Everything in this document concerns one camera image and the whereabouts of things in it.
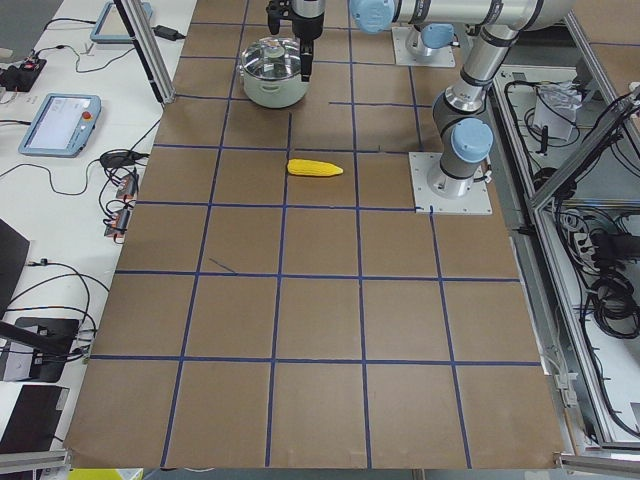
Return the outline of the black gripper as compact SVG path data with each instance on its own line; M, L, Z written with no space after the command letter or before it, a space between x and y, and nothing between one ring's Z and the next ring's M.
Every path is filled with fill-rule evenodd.
M312 75L312 40L323 32L325 4L325 0L271 0L266 6L267 25L272 35L279 33L282 21L292 23L292 31L300 40L302 82L309 82Z

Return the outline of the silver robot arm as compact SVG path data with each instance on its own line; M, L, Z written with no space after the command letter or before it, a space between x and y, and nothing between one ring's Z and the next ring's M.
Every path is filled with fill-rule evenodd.
M434 193L458 199L468 193L475 173L494 142L491 128L478 113L486 93L519 32L504 25L480 28L461 67L459 79L435 100L433 119L440 133L443 153L428 173Z
M377 34L395 22L464 23L483 28L467 57L461 77L474 87L490 83L506 51L521 31L540 30L565 17L572 1L350 1L355 25L367 34ZM323 32L323 1L271 1L266 6L270 33L276 35L282 21L290 21L300 41L302 80L310 80L314 41Z

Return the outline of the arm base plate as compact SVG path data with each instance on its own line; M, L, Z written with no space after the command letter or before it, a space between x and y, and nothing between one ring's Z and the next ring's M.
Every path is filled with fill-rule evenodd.
M453 68L455 66L452 47L454 39L454 26L448 23L430 23L420 28L393 27L395 64Z
M482 168L467 179L453 179L441 169L438 152L410 152L410 175L417 213L487 216L493 213Z

